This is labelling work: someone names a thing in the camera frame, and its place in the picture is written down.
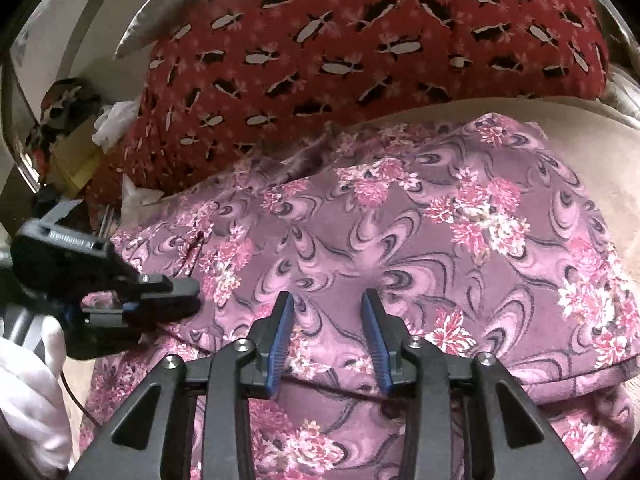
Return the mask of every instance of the plastic bag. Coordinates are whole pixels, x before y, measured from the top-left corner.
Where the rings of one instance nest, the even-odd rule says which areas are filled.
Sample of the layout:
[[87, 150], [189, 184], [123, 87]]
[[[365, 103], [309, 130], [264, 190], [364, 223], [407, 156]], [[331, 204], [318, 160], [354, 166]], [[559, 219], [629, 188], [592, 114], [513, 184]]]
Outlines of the plastic bag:
[[92, 135], [92, 139], [102, 148], [103, 152], [107, 153], [127, 133], [138, 116], [139, 106], [140, 100], [138, 99], [136, 101], [120, 101], [113, 106], [107, 105], [102, 108], [103, 113], [94, 123], [97, 131]]

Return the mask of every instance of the metal screw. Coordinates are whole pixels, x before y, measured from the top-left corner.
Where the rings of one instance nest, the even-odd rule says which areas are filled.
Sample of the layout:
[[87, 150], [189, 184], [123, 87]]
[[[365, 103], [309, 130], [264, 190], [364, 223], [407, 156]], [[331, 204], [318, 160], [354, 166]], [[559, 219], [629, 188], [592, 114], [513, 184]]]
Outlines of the metal screw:
[[180, 364], [180, 358], [177, 355], [168, 355], [162, 359], [162, 366], [167, 370], [173, 370]]
[[491, 366], [495, 365], [495, 355], [491, 352], [480, 352], [476, 355], [476, 359], [478, 359], [479, 363], [483, 366]]
[[237, 339], [234, 341], [234, 348], [239, 352], [246, 352], [254, 347], [254, 342], [249, 339]]
[[407, 343], [411, 348], [420, 348], [424, 339], [422, 339], [419, 335], [412, 335], [409, 338], [409, 342]]

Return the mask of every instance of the black cable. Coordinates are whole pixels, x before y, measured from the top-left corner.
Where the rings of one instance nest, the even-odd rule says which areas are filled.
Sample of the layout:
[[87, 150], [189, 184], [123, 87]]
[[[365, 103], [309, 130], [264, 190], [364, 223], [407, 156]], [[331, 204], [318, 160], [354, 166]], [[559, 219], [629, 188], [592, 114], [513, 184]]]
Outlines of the black cable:
[[60, 372], [60, 379], [62, 379], [62, 384], [64, 384], [65, 390], [69, 394], [69, 397], [71, 397], [71, 400], [84, 413], [84, 416], [86, 416], [86, 418], [88, 418], [96, 428], [101, 428], [102, 426], [98, 424], [98, 421], [94, 419], [92, 414], [86, 410], [86, 408], [80, 403], [78, 399], [76, 399], [76, 396], [73, 394], [71, 388], [69, 387], [69, 383], [66, 382], [65, 373], [62, 371]]

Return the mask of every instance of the floral garment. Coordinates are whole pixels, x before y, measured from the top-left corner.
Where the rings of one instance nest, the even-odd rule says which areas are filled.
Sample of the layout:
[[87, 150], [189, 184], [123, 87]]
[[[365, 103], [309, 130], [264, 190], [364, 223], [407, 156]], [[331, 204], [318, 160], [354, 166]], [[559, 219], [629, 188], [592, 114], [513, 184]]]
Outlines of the floral garment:
[[[601, 213], [536, 124], [488, 114], [357, 134], [329, 126], [162, 204], [113, 241], [145, 272], [196, 277], [203, 307], [152, 345], [98, 360], [88, 400], [98, 420], [162, 356], [217, 351], [288, 290], [286, 367], [298, 381], [251, 401], [258, 478], [391, 478], [404, 404], [380, 397], [362, 335], [360, 296], [375, 287], [441, 350], [496, 354], [590, 480], [626, 449], [619, 384], [638, 373], [638, 306]], [[90, 433], [85, 423], [84, 446]], [[202, 406], [195, 433], [194, 479]], [[454, 451], [459, 477], [459, 439]]]
[[140, 116], [88, 197], [119, 204], [122, 173], [179, 192], [256, 143], [325, 121], [475, 97], [595, 99], [609, 56], [595, 9], [591, 0], [199, 0], [157, 42]]

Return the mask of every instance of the pink flower print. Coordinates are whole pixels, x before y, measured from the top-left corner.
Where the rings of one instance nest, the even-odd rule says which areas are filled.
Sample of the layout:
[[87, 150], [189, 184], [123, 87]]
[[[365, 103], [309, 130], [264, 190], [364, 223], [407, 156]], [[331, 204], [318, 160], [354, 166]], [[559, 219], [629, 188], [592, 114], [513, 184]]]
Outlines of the pink flower print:
[[620, 302], [616, 326], [623, 330], [629, 341], [640, 337], [640, 312], [638, 312], [638, 304], [633, 296]]
[[[178, 276], [189, 276], [193, 267], [196, 265], [198, 259], [198, 251], [193, 250], [193, 243], [183, 239], [178, 245], [178, 259], [174, 261], [174, 272], [177, 272]], [[203, 270], [206, 268], [206, 263], [201, 264]]]
[[[178, 248], [178, 252], [180, 253], [181, 258], [186, 257], [186, 251], [188, 249], [189, 249], [189, 244], [187, 243], [183, 243]], [[202, 254], [200, 255], [200, 259], [198, 261], [198, 264], [202, 272], [204, 272], [205, 274], [209, 274], [213, 269], [215, 269], [217, 254], [218, 254], [217, 251], [211, 251], [211, 250], [202, 251]]]
[[116, 231], [111, 237], [111, 243], [116, 247], [118, 252], [122, 252], [122, 247], [129, 241], [131, 234], [127, 233], [124, 229]]
[[274, 400], [249, 399], [249, 422], [268, 438], [294, 433], [287, 413]]
[[620, 440], [607, 428], [602, 428], [596, 444], [584, 454], [584, 459], [589, 467], [608, 464], [620, 447]]
[[464, 245], [470, 253], [478, 255], [488, 249], [480, 224], [461, 219], [459, 222], [451, 224], [451, 230], [453, 231], [451, 241]]
[[569, 429], [562, 434], [562, 442], [576, 461], [579, 461], [596, 441], [596, 428], [581, 420], [572, 420]]
[[405, 191], [409, 191], [410, 189], [418, 187], [419, 182], [417, 173], [405, 173], [402, 180], [398, 181], [398, 186], [403, 188]]
[[282, 195], [273, 189], [267, 189], [262, 197], [262, 207], [273, 212], [282, 200]]
[[189, 211], [181, 211], [175, 217], [175, 223], [176, 225], [184, 225], [187, 227], [192, 227], [195, 223], [195, 218], [196, 218], [196, 212], [193, 209]]
[[492, 205], [501, 213], [514, 213], [520, 205], [520, 189], [513, 182], [494, 178], [486, 190], [491, 195]]
[[371, 360], [371, 356], [368, 355], [358, 357], [353, 363], [344, 365], [344, 369], [367, 375], [373, 375], [374, 373], [373, 361]]
[[320, 480], [320, 478], [316, 475], [309, 475], [305, 472], [302, 472], [300, 471], [300, 469], [288, 468], [284, 471], [271, 473], [263, 480]]
[[300, 191], [304, 191], [306, 189], [306, 178], [300, 178], [298, 180], [294, 180], [293, 182], [287, 182], [282, 186], [282, 194], [285, 197], [294, 196], [296, 193]]
[[293, 375], [307, 381], [331, 369], [330, 366], [320, 364], [312, 359], [309, 341], [302, 330], [294, 330], [291, 334], [285, 366], [291, 370]]
[[572, 238], [567, 244], [567, 248], [575, 262], [576, 269], [585, 280], [596, 275], [602, 265], [602, 258], [590, 241], [579, 237]]
[[335, 174], [341, 186], [348, 186], [351, 182], [364, 179], [364, 174], [369, 170], [370, 166], [363, 164], [362, 166], [351, 166], [350, 168], [335, 168]]
[[478, 180], [478, 172], [471, 170], [471, 168], [462, 168], [458, 173], [454, 175], [456, 179], [460, 181], [463, 186], [469, 184], [475, 184]]
[[142, 272], [142, 260], [140, 258], [130, 259], [129, 265], [134, 269], [136, 269], [138, 272]]
[[508, 137], [507, 131], [500, 126], [478, 128], [478, 132], [480, 133], [482, 141], [492, 144], [496, 148], [500, 148]]
[[240, 225], [232, 225], [229, 228], [229, 239], [237, 242], [246, 233], [244, 228]]
[[200, 280], [200, 292], [204, 296], [205, 300], [212, 300], [215, 293], [216, 287], [218, 284], [216, 283], [215, 276], [205, 276], [202, 280]]
[[258, 310], [255, 311], [254, 321], [256, 319], [269, 317], [272, 312], [273, 312], [273, 303], [263, 303], [258, 307]]
[[216, 277], [216, 291], [213, 293], [213, 301], [219, 306], [223, 306], [236, 288], [240, 286], [241, 280], [232, 272], [224, 272]]
[[213, 222], [211, 221], [211, 215], [216, 209], [218, 209], [218, 204], [215, 202], [209, 202], [201, 206], [196, 213], [194, 220], [195, 227], [206, 232], [207, 236], [210, 235], [210, 232], [212, 231]]
[[384, 158], [376, 163], [375, 174], [380, 180], [393, 182], [402, 180], [406, 172], [402, 169], [402, 163], [396, 158]]
[[388, 186], [381, 180], [359, 180], [354, 186], [356, 199], [364, 207], [377, 207], [386, 200]]
[[299, 431], [287, 439], [284, 454], [291, 468], [305, 466], [318, 474], [334, 468], [344, 456], [334, 441], [320, 433], [316, 422], [306, 422]]
[[517, 130], [518, 123], [499, 114], [485, 114], [476, 119], [473, 126], [484, 142], [499, 148], [506, 142], [509, 135]]
[[[389, 43], [393, 41], [397, 41], [398, 39], [399, 38], [397, 36], [387, 36], [385, 34], [383, 34], [381, 37], [382, 41], [388, 40]], [[378, 134], [381, 137], [389, 137], [389, 138], [400, 137], [404, 135], [404, 133], [406, 132], [407, 126], [408, 125], [406, 123], [394, 124], [393, 126], [383, 126], [382, 128], [380, 128], [380, 131]]]
[[390, 155], [401, 155], [410, 152], [414, 147], [414, 142], [411, 139], [395, 138], [389, 142], [386, 152]]
[[424, 338], [447, 354], [465, 356], [469, 349], [475, 346], [476, 340], [462, 326], [464, 320], [465, 316], [459, 309], [450, 314], [439, 309], [436, 329]]
[[216, 251], [216, 260], [224, 264], [228, 264], [236, 256], [238, 251], [238, 244], [228, 240], [224, 242]]
[[191, 466], [189, 480], [200, 480], [201, 478], [202, 478], [202, 464], [198, 462], [198, 465]]
[[172, 336], [166, 336], [161, 341], [162, 351], [165, 355], [179, 355], [183, 361], [193, 361], [200, 357], [200, 351], [192, 345], [187, 345]]
[[273, 442], [264, 439], [259, 431], [252, 432], [251, 447], [254, 465], [258, 469], [269, 470], [278, 465], [282, 452], [274, 446]]
[[417, 335], [418, 337], [425, 337], [428, 334], [426, 330], [422, 328], [418, 328], [417, 326], [414, 326], [414, 324], [407, 319], [404, 320], [404, 324], [406, 325], [406, 329], [411, 335]]
[[242, 269], [249, 260], [254, 256], [254, 243], [246, 238], [241, 244], [238, 245], [238, 250], [236, 251], [236, 260], [234, 262], [234, 269], [240, 270]]
[[433, 219], [436, 224], [443, 222], [447, 224], [453, 223], [453, 208], [448, 196], [432, 200], [429, 207], [422, 214]]
[[118, 399], [124, 400], [145, 376], [146, 363], [140, 355], [126, 361], [119, 371], [115, 386], [115, 394]]
[[629, 276], [623, 269], [622, 262], [613, 244], [607, 245], [607, 261], [604, 263], [604, 267], [606, 268], [607, 278], [612, 285], [625, 292], [631, 290]]
[[527, 219], [517, 219], [496, 215], [494, 223], [488, 228], [492, 250], [500, 254], [522, 256], [525, 246], [525, 235], [529, 232]]
[[478, 184], [466, 184], [458, 188], [456, 193], [456, 205], [471, 214], [478, 214], [489, 207], [489, 194], [486, 189]]
[[627, 341], [626, 336], [614, 336], [611, 332], [603, 332], [594, 337], [593, 345], [598, 354], [594, 368], [597, 370], [619, 362], [625, 356]]
[[581, 322], [589, 322], [596, 328], [604, 328], [615, 318], [615, 309], [607, 291], [596, 290], [589, 282], [569, 283], [564, 280], [564, 288], [558, 289], [562, 316], [571, 314]]

